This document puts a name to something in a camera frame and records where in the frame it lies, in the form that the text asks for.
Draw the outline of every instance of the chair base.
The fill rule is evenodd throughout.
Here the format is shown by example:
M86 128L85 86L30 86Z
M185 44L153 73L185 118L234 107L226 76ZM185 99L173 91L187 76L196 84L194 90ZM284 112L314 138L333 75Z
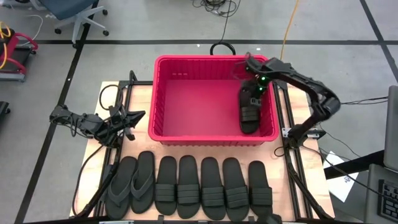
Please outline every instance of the chair base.
M72 34L72 42L74 44L76 43L77 35L79 34L79 30L80 30L81 24L84 24L84 23L88 23L88 24L94 25L96 27L100 27L100 28L102 28L104 30L104 33L105 32L109 33L106 30L105 26L103 26L103 25L93 21L92 19L88 18L90 15L95 14L95 13L100 12L100 11L102 11L104 15L108 14L108 12L105 10L104 6L100 6L100 7L94 8L94 9L89 9L89 10L85 10L83 12L79 12L78 14L74 15L73 17L68 18L68 19L64 19L61 22L59 22L57 25L55 25L55 32L57 34L60 34L61 33L60 29L59 29L60 27L63 27L65 25L68 25L68 24L71 24L71 23L74 23L73 34Z

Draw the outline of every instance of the white paper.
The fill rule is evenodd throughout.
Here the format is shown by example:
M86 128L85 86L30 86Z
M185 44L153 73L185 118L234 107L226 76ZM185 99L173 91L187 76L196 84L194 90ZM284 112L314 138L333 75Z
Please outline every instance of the white paper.
M344 160L336 156L336 154L332 151L329 152L329 155L326 157L326 159L333 165L344 162ZM330 167L330 164L327 161L324 161L323 168L327 167ZM349 176L356 179L358 173L350 174ZM347 196L354 185L354 181L351 180L348 176L337 177L327 180L327 182L329 185L329 192L336 196L338 199L340 199L342 202L346 201Z

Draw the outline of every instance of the yellow cable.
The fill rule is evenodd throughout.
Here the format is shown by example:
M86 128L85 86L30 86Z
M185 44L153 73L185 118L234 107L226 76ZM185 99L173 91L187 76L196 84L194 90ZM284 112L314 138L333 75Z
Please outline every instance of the yellow cable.
M10 28L4 23L4 26L6 26L6 29L8 31L8 34L5 34L2 29L1 29L1 24L3 24L3 22L0 21L0 37L2 38L2 40L4 40L5 37L11 37L11 31ZM4 46L4 59L2 61L2 64L0 65L0 69L2 69L7 62L7 45L6 43L3 43Z
M294 17L294 14L296 13L296 9L297 9L297 6L299 5L299 1L300 0L296 0L296 5L294 6L293 13L292 13L292 15L290 17L289 24L287 25L287 28L286 28L284 41L282 43L282 50L280 51L280 59L281 60L282 60L282 58L284 56L284 47L285 47L285 43L286 43L287 34L289 33L290 26L292 25L293 17Z

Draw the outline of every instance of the black slipper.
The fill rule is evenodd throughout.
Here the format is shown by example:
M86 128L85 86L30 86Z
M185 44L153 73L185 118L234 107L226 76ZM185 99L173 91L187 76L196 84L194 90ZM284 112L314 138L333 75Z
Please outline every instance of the black slipper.
M120 220L129 209L130 181L137 167L137 159L124 157L118 171L108 187L105 198L105 211L112 220Z
M193 156L183 156L178 168L177 212L180 218L191 218L200 208L197 162Z
M249 213L249 195L239 161L227 158L223 162L226 213L232 222L240 222Z
M155 186L156 209L163 215L173 215L177 208L175 188L177 185L177 161L165 156L160 161Z
M138 155L138 168L131 180L131 209L141 214L154 202L155 193L155 157L150 151Z
M201 206L204 213L212 220L225 217L224 187L221 183L217 160L204 158L200 172Z
M272 215L272 188L268 185L266 168L260 161L249 164L249 198L251 210L258 217Z
M239 91L239 122L244 134L255 133L260 126L260 101L252 102L252 93L256 87L253 80L246 80Z

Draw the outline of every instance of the red machine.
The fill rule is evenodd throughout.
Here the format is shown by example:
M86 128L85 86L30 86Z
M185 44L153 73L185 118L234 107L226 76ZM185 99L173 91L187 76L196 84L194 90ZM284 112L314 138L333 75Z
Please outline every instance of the red machine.
M25 64L30 54L36 54L38 45L30 37L25 34L15 33L14 30L10 30L9 37L3 37L0 39L0 63L5 58L4 44L6 45L7 57L5 66L0 69L0 80L18 80L20 82L25 81L26 67ZM2 29L3 34L8 34L7 29ZM17 46L20 42L20 38L23 37L28 40L31 46Z

